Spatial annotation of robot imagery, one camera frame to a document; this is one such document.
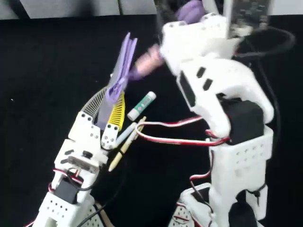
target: purple plastic piece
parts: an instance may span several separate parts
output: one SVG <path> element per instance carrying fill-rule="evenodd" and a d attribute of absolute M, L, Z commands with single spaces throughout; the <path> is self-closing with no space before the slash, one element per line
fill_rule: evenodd
<path fill-rule="evenodd" d="M 105 129 L 110 114 L 121 92 L 126 88 L 129 78 L 129 68 L 133 59 L 136 43 L 137 39 L 130 39 L 130 33 L 126 35 L 122 42 L 120 54 L 113 70 L 112 77 L 109 80 L 105 98 L 99 108 L 96 125 L 102 130 Z"/>
<path fill-rule="evenodd" d="M 134 67 L 132 71 L 129 72 L 129 79 L 130 80 L 140 80 L 143 78 L 143 75 L 138 72 L 137 68 Z"/>
<path fill-rule="evenodd" d="M 137 44 L 137 39 L 128 41 L 120 78 L 106 92 L 106 98 L 113 104 L 115 104 L 117 102 L 117 100 L 121 94 L 121 91 L 124 90 L 127 85 L 127 82 L 129 79 L 129 68 L 130 68 L 130 65 L 131 65 L 131 62 L 133 59 L 136 44 Z"/>
<path fill-rule="evenodd" d="M 183 20 L 188 24 L 192 24 L 199 22 L 204 14 L 205 10 L 202 1 L 191 0 L 181 7 L 175 15 L 178 20 Z"/>

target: hole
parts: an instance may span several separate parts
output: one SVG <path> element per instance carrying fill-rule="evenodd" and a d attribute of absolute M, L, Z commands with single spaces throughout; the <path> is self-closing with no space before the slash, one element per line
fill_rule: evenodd
<path fill-rule="evenodd" d="M 73 149 L 66 151 L 64 154 L 65 154 L 65 155 L 70 155 L 72 152 L 74 152 Z"/>
<path fill-rule="evenodd" d="M 221 93 L 218 93 L 216 96 L 219 99 L 219 98 L 223 98 L 224 96 L 226 96 L 226 94 L 221 92 Z"/>
<path fill-rule="evenodd" d="M 197 77 L 201 78 L 203 76 L 203 74 L 205 73 L 206 68 L 204 67 L 200 67 L 198 72 L 197 72 Z"/>
<path fill-rule="evenodd" d="M 192 87 L 190 86 L 184 71 L 181 71 L 180 77 L 179 77 L 179 84 L 181 85 L 181 88 L 184 92 L 185 95 L 185 99 L 188 101 L 189 106 L 193 107 L 196 104 L 196 96 L 195 93 L 192 89 Z"/>
<path fill-rule="evenodd" d="M 203 85 L 203 90 L 207 91 L 210 88 L 210 86 L 211 86 L 212 83 L 213 83 L 213 80 L 207 78 L 206 81 L 205 81 L 205 83 L 204 83 L 204 85 Z"/>
<path fill-rule="evenodd" d="M 65 163 L 67 163 L 68 162 L 68 159 L 63 159 L 63 160 L 61 160 L 61 164 L 65 164 Z"/>

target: white robot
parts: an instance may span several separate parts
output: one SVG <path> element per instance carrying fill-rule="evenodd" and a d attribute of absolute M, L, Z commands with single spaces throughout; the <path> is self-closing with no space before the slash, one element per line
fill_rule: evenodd
<path fill-rule="evenodd" d="M 199 201 L 194 189 L 185 190 L 169 227 L 229 227 L 229 212 L 243 190 L 246 190 L 246 202 L 252 208 L 255 220 L 266 215 L 265 170 L 273 143 L 273 131 L 266 124 L 272 121 L 274 109 L 251 69 L 231 58 L 245 36 L 257 28 L 265 28 L 269 1 L 253 1 L 256 2 L 254 9 L 260 10 L 258 26 L 243 20 L 241 13 L 235 13 L 249 13 L 244 9 L 252 1 L 234 4 L 232 0 L 226 0 L 223 16 L 216 13 L 213 1 L 203 2 L 211 13 L 203 16 L 199 23 L 187 25 L 178 21 L 163 27 L 160 55 L 176 77 L 190 111 L 209 124 L 211 140 L 230 137 L 230 143 L 210 147 L 212 183 L 195 187 L 199 193 L 208 195 L 209 201 Z M 227 105 L 227 109 L 223 106 L 235 98 L 241 99 L 236 104 L 240 112 L 235 106 Z M 234 115 L 231 120 L 227 111 L 230 111 L 228 114 L 235 113 L 236 117 L 244 116 L 244 122 L 247 114 L 255 114 L 256 122 L 261 119 L 262 125 L 253 135 L 249 134 L 248 139 L 239 138 L 239 134 L 245 133 L 234 128 Z M 64 141 L 55 160 L 55 176 L 33 227 L 80 227 L 81 222 L 98 209 L 93 206 L 90 191 L 100 168 L 107 162 L 107 151 L 101 148 L 100 129 L 92 122 L 94 114 L 86 107 L 79 112 L 69 139 Z M 237 125 L 243 119 L 236 117 Z M 71 181 L 82 190 L 71 187 Z M 90 217 L 93 218 L 83 226 L 112 226 L 111 223 L 104 224 L 104 219 L 98 215 Z"/>
<path fill-rule="evenodd" d="M 251 111 L 250 118 L 254 114 L 258 118 L 257 111 L 253 113 L 253 105 L 263 115 L 262 133 L 209 148 L 211 170 L 201 178 L 211 174 L 212 183 L 196 186 L 198 192 L 191 188 L 181 193 L 169 227 L 260 227 L 262 225 L 256 220 L 266 215 L 266 161 L 271 157 L 273 144 L 273 131 L 266 124 L 272 121 L 274 108 L 251 69 L 231 60 L 245 36 L 267 25 L 267 14 L 260 13 L 260 20 L 255 25 L 243 20 L 242 12 L 244 15 L 252 13 L 246 11 L 248 8 L 245 4 L 249 2 L 256 10 L 266 8 L 268 12 L 269 1 L 243 0 L 234 3 L 226 0 L 223 16 L 209 13 L 199 23 L 187 25 L 184 21 L 170 22 L 163 27 L 160 55 L 176 77 L 190 111 L 202 116 L 208 123 L 214 135 L 213 140 L 233 139 L 231 135 L 236 131 L 239 134 L 248 131 L 237 125 L 237 122 L 241 122 L 237 117 L 248 117 L 244 112 Z M 234 105 L 236 113 L 226 112 L 222 101 L 234 98 L 242 101 Z M 246 202 L 253 211 L 253 220 L 246 220 L 245 225 L 234 217 L 229 218 L 241 191 L 246 191 Z M 199 201 L 197 193 L 208 197 L 208 201 Z"/>

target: cable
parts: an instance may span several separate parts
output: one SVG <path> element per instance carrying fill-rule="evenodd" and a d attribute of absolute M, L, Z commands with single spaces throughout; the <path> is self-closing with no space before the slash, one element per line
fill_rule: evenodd
<path fill-rule="evenodd" d="M 186 124 L 190 124 L 196 121 L 201 120 L 202 117 L 198 116 L 198 117 L 193 117 L 193 118 L 189 118 L 186 120 L 182 120 L 182 121 L 178 121 L 178 122 L 173 122 L 173 123 L 165 123 L 165 122 L 142 122 L 137 124 L 137 126 L 135 127 L 135 130 L 137 132 L 137 134 L 141 137 L 143 137 L 146 140 L 152 141 L 152 142 L 158 142 L 158 143 L 168 143 L 168 144 L 182 144 L 182 145 L 197 145 L 197 146 L 218 146 L 220 144 L 225 143 L 226 141 L 229 140 L 229 138 L 221 138 L 218 139 L 216 141 L 204 141 L 204 140 L 184 140 L 184 139 L 171 139 L 171 138 L 160 138 L 160 137 L 154 137 L 154 136 L 148 136 L 142 132 L 139 131 L 139 127 L 142 125 L 161 125 L 164 127 L 179 127 L 179 126 L 183 126 Z"/>
<path fill-rule="evenodd" d="M 187 208 L 187 206 L 183 203 L 180 203 L 180 202 L 177 202 L 177 206 L 181 206 L 181 207 L 184 207 L 190 214 L 191 218 L 193 219 L 194 223 L 195 223 L 195 226 L 197 225 L 198 227 L 203 227 L 199 222 L 198 220 L 193 216 L 193 214 L 191 213 L 191 210 L 189 208 Z M 212 224 L 212 220 L 210 220 L 210 222 L 208 223 L 208 227 L 210 227 L 210 225 Z"/>
<path fill-rule="evenodd" d="M 72 175 L 72 174 L 74 174 L 74 173 L 70 172 L 71 169 L 74 169 L 74 168 L 73 168 L 73 167 L 72 167 L 72 168 L 69 168 L 68 171 L 67 171 L 67 173 L 66 173 L 66 176 L 67 176 L 67 179 L 69 179 L 70 183 L 71 183 L 76 189 L 78 189 L 79 191 L 88 191 L 88 190 L 92 189 L 92 188 L 95 186 L 97 179 L 94 181 L 94 183 L 92 183 L 90 186 L 88 186 L 88 187 L 86 187 L 86 188 L 81 188 L 81 186 L 78 186 L 78 185 L 74 182 L 74 178 L 75 178 L 75 177 L 73 177 L 73 175 Z"/>
<path fill-rule="evenodd" d="M 25 225 L 23 227 L 30 227 L 34 222 L 35 222 L 35 220 L 31 221 L 30 223 L 28 223 L 27 225 Z"/>
<path fill-rule="evenodd" d="M 54 171 L 54 172 L 61 173 L 61 174 L 63 174 L 64 176 L 68 177 L 67 173 L 66 173 L 65 171 L 61 170 L 61 169 L 56 169 L 56 168 L 54 168 L 53 171 Z M 82 184 L 82 183 L 83 183 L 83 180 L 81 180 L 81 179 L 79 179 L 79 178 L 77 178 L 77 177 L 75 177 L 75 176 L 71 176 L 71 179 L 72 179 L 73 181 L 79 183 L 79 184 Z"/>
<path fill-rule="evenodd" d="M 207 178 L 210 176 L 210 174 L 213 170 L 213 165 L 214 165 L 214 154 L 212 151 L 209 151 L 209 160 L 210 160 L 210 168 L 209 168 L 208 172 L 205 174 L 201 174 L 201 175 L 198 175 L 198 174 L 192 175 L 189 178 L 190 181 L 193 181 L 196 179 L 204 179 L 204 178 Z"/>
<path fill-rule="evenodd" d="M 202 175 L 192 175 L 192 176 L 190 176 L 189 181 L 190 181 L 190 185 L 194 189 L 195 193 L 197 193 L 197 195 L 199 195 L 199 197 L 201 198 L 201 202 L 204 205 L 208 206 L 210 208 L 211 213 L 213 213 L 214 212 L 213 208 L 210 206 L 210 204 L 208 202 L 205 201 L 202 194 L 196 189 L 196 187 L 193 183 L 193 180 L 195 180 L 195 179 L 203 179 L 203 178 L 210 176 L 210 174 L 213 170 L 213 165 L 214 165 L 214 154 L 212 151 L 209 151 L 209 161 L 210 161 L 210 168 L 209 168 L 208 172 L 206 174 L 202 174 Z"/>
<path fill-rule="evenodd" d="M 218 137 L 216 137 L 209 129 L 205 130 L 205 134 L 211 138 L 217 139 Z"/>
<path fill-rule="evenodd" d="M 248 57 L 249 58 L 255 58 L 255 57 L 262 58 L 264 56 L 275 55 L 275 54 L 286 52 L 294 46 L 294 44 L 295 44 L 295 35 L 294 34 L 288 32 L 286 30 L 279 29 L 279 28 L 272 27 L 272 26 L 268 26 L 268 28 L 269 28 L 269 30 L 283 33 L 288 39 L 284 43 L 276 46 L 275 48 L 273 48 L 269 51 L 258 52 L 256 50 L 253 50 L 253 52 L 248 52 L 248 53 L 237 53 L 235 55 L 235 57 L 236 58 L 248 58 Z"/>
<path fill-rule="evenodd" d="M 49 192 L 54 192 L 55 190 L 52 188 L 52 183 L 48 184 L 48 191 Z"/>
<path fill-rule="evenodd" d="M 127 161 L 126 161 L 126 158 L 123 159 L 124 160 L 124 164 L 125 164 L 125 168 L 127 167 Z M 91 215 L 89 215 L 87 218 L 85 218 L 83 221 L 81 221 L 80 224 L 77 225 L 77 227 L 81 227 L 83 226 L 88 220 L 92 219 L 93 216 L 97 215 L 98 213 L 100 213 L 102 210 L 105 209 L 105 207 L 107 207 L 114 199 L 115 197 L 118 195 L 118 193 L 120 192 L 122 186 L 124 185 L 125 183 L 125 180 L 126 180 L 126 176 L 127 176 L 127 171 L 124 171 L 124 176 L 123 176 L 123 179 L 120 183 L 120 185 L 118 186 L 115 194 L 104 204 L 103 207 L 99 208 L 98 210 L 96 210 L 94 213 L 92 213 Z"/>
<path fill-rule="evenodd" d="M 123 15 L 123 8 L 122 8 L 121 0 L 118 0 L 117 3 L 118 3 L 119 13 L 122 16 Z"/>
<path fill-rule="evenodd" d="M 78 169 L 78 170 L 75 172 L 75 177 L 78 177 L 78 176 L 79 176 L 79 173 L 80 173 L 80 170 Z"/>
<path fill-rule="evenodd" d="M 246 43 L 250 46 L 250 48 L 253 51 L 256 51 L 256 48 L 253 46 L 253 44 L 250 41 L 248 41 L 247 39 L 245 39 L 245 41 L 246 41 Z M 280 112 L 280 105 L 279 105 L 277 96 L 275 95 L 275 92 L 274 92 L 273 88 L 270 85 L 270 82 L 269 82 L 269 80 L 267 78 L 267 75 L 265 73 L 265 70 L 264 70 L 264 68 L 262 66 L 262 63 L 261 63 L 261 60 L 260 60 L 259 57 L 257 57 L 257 66 L 258 66 L 260 74 L 263 77 L 263 80 L 264 80 L 264 82 L 265 82 L 265 84 L 267 86 L 268 92 L 271 95 L 271 99 L 272 99 L 272 102 L 273 102 L 273 105 L 274 105 L 274 109 L 276 111 L 276 136 L 275 136 L 274 141 L 273 141 L 273 151 L 274 151 L 274 150 L 276 150 L 276 148 L 278 146 L 278 142 L 279 142 L 280 137 L 281 137 L 281 112 Z"/>

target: grey wall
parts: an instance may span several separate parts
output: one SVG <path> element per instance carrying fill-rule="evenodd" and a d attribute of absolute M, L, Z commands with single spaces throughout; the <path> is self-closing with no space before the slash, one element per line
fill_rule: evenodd
<path fill-rule="evenodd" d="M 18 18 L 8 6 L 10 0 L 0 0 L 0 19 Z M 18 0 L 30 18 L 119 15 L 118 0 Z M 124 15 L 156 14 L 153 0 L 120 0 Z"/>
<path fill-rule="evenodd" d="M 274 0 L 272 15 L 303 14 L 303 0 Z"/>

